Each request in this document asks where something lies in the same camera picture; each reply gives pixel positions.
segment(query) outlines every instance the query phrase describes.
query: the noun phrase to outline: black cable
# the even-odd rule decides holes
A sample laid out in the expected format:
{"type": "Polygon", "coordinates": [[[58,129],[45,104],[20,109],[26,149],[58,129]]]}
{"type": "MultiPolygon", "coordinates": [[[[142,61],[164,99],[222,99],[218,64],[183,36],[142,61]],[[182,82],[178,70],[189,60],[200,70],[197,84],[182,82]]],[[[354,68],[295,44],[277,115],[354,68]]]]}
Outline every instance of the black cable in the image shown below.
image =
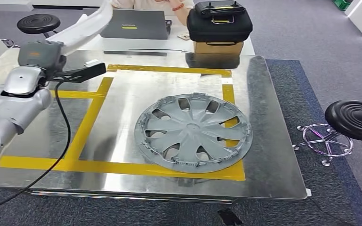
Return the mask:
{"type": "Polygon", "coordinates": [[[349,223],[349,222],[347,222],[347,221],[345,221],[345,220],[343,220],[343,219],[341,219],[341,218],[335,217],[334,215],[328,213],[327,211],[324,211],[323,209],[321,209],[321,207],[320,207],[311,197],[308,197],[308,198],[309,198],[310,201],[312,201],[312,202],[317,206],[317,208],[318,208],[321,212],[327,214],[328,216],[330,216],[330,217],[332,217],[332,218],[334,218],[334,219],[339,220],[339,221],[342,222],[342,223],[345,223],[346,226],[354,226],[354,224],[351,224],[351,223],[349,223]]]}
{"type": "Polygon", "coordinates": [[[59,95],[58,95],[58,88],[59,86],[63,84],[63,82],[59,82],[56,87],[55,87],[55,98],[56,98],[56,101],[58,103],[58,106],[59,106],[59,109],[60,109],[60,112],[62,113],[63,115],[63,118],[65,119],[65,122],[66,122],[66,126],[67,126],[67,143],[66,143],[66,147],[63,151],[63,153],[61,154],[61,156],[56,160],[56,162],[48,169],[46,170],[40,177],[38,177],[35,181],[33,181],[29,186],[23,188],[20,192],[16,193],[15,195],[3,200],[0,202],[0,206],[9,202],[10,200],[16,198],[17,196],[19,196],[21,193],[27,191],[28,189],[30,189],[30,187],[32,187],[33,185],[35,185],[38,181],[40,181],[44,176],[46,176],[50,171],[52,171],[52,169],[60,162],[60,160],[62,160],[62,158],[65,156],[66,152],[67,152],[67,149],[68,147],[70,146],[70,141],[71,141],[71,128],[70,128],[70,123],[67,119],[67,116],[66,116],[66,113],[63,109],[63,106],[62,106],[62,103],[60,102],[60,98],[59,98],[59,95]]]}

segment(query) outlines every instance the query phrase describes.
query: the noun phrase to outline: blue carpet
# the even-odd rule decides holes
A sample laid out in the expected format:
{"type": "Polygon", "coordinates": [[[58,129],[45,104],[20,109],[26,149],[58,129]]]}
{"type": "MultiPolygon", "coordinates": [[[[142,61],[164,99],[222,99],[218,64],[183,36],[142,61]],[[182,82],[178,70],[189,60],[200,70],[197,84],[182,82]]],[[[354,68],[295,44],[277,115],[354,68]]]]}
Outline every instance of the blue carpet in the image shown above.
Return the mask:
{"type": "MultiPolygon", "coordinates": [[[[298,61],[267,63],[291,140],[300,142],[296,126],[324,121],[322,109],[298,61]]],[[[0,207],[0,226],[222,226],[217,211],[224,208],[246,226],[362,226],[362,192],[346,160],[335,159],[331,167],[323,167],[324,158],[305,148],[296,157],[312,200],[343,221],[319,210],[309,199],[221,205],[21,195],[0,207]]],[[[0,200],[11,193],[0,189],[0,200]]]]}

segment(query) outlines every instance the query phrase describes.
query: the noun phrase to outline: stool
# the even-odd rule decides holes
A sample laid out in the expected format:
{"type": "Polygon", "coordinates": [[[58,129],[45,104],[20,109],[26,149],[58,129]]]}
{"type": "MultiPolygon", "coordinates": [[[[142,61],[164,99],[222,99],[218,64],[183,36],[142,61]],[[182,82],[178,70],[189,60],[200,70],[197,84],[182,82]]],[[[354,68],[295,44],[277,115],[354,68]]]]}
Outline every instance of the stool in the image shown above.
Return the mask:
{"type": "Polygon", "coordinates": [[[54,32],[54,29],[60,26],[60,20],[50,14],[35,14],[26,16],[19,20],[17,27],[26,34],[43,34],[45,38],[49,37],[48,32],[54,32]]]}
{"type": "Polygon", "coordinates": [[[303,132],[304,142],[293,145],[293,148],[297,151],[299,147],[306,145],[316,153],[328,156],[329,159],[321,163],[330,166],[334,157],[352,153],[352,139],[362,140],[362,102],[354,100],[334,102],[325,111],[325,119],[328,124],[298,126],[297,129],[303,132]],[[345,142],[338,142],[337,138],[343,137],[345,142]],[[340,151],[340,148],[333,149],[331,148],[333,145],[344,149],[343,151],[340,151]]]}
{"type": "Polygon", "coordinates": [[[5,44],[5,46],[6,47],[8,47],[8,48],[13,48],[13,47],[15,47],[15,48],[20,48],[18,45],[15,45],[15,42],[14,41],[12,41],[12,40],[10,40],[10,39],[0,39],[2,42],[3,42],[3,44],[5,44]]]}

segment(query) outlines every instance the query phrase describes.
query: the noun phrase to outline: laptop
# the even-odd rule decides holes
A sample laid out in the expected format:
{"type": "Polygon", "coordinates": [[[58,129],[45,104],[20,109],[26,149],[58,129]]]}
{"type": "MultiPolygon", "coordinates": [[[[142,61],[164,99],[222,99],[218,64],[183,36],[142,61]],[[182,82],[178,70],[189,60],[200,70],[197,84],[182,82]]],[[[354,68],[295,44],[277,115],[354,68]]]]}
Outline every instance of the laptop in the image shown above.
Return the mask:
{"type": "MultiPolygon", "coordinates": [[[[84,9],[87,15],[96,9],[84,9]]],[[[100,33],[103,38],[168,39],[171,21],[163,11],[114,9],[113,17],[100,33]]]]}

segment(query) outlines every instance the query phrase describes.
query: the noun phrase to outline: bracelet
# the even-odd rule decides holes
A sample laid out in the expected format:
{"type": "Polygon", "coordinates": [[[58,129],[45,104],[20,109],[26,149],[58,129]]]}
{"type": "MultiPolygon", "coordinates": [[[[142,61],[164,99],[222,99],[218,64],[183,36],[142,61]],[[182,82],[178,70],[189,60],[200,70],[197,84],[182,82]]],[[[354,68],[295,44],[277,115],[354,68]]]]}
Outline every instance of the bracelet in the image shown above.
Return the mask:
{"type": "Polygon", "coordinates": [[[184,7],[184,3],[181,3],[181,5],[179,5],[178,7],[173,8],[173,11],[177,11],[178,9],[181,9],[183,7],[184,7]]]}

